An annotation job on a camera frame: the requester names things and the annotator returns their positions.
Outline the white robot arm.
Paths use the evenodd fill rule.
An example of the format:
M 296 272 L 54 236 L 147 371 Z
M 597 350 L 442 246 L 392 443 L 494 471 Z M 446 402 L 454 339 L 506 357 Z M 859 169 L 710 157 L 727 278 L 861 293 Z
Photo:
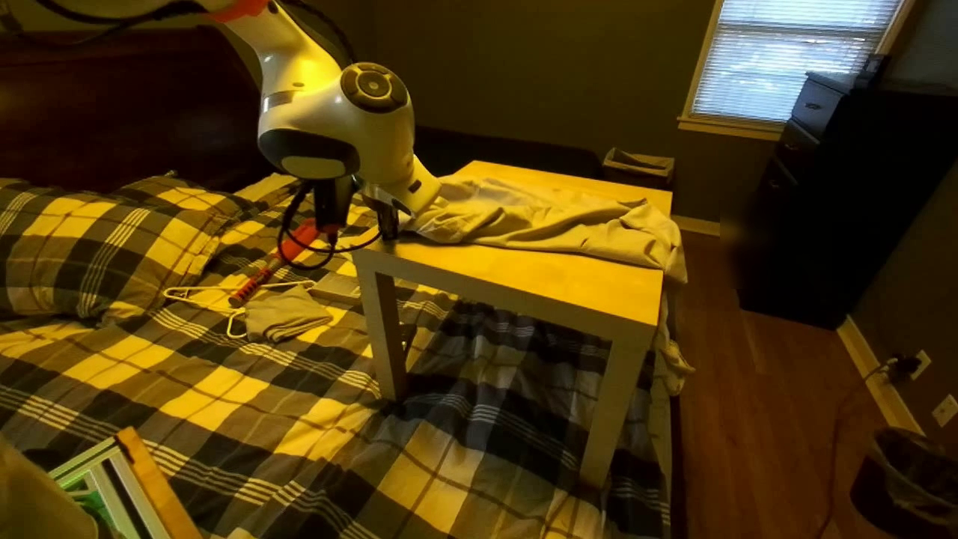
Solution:
M 392 68 L 341 67 L 274 0 L 198 2 L 257 55 L 257 146 L 313 188 L 319 230 L 343 224 L 352 188 L 410 216 L 436 199 L 436 176 L 413 152 L 413 95 Z

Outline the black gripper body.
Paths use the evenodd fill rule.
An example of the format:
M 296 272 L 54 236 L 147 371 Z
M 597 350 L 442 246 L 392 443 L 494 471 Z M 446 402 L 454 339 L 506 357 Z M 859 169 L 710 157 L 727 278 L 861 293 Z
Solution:
M 323 233 L 338 233 L 346 224 L 350 202 L 352 202 L 352 179 L 317 179 L 311 185 L 313 194 L 313 224 Z

